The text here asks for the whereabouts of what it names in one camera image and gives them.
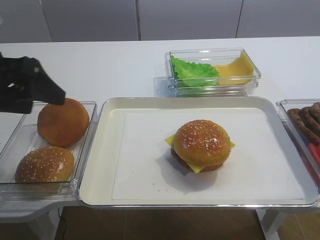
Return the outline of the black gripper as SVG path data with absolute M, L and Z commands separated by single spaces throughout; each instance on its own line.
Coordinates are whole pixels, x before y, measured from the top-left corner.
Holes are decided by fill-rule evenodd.
M 36 58 L 0 56 L 0 111 L 29 114 L 33 101 L 65 103 L 66 92 L 46 73 Z

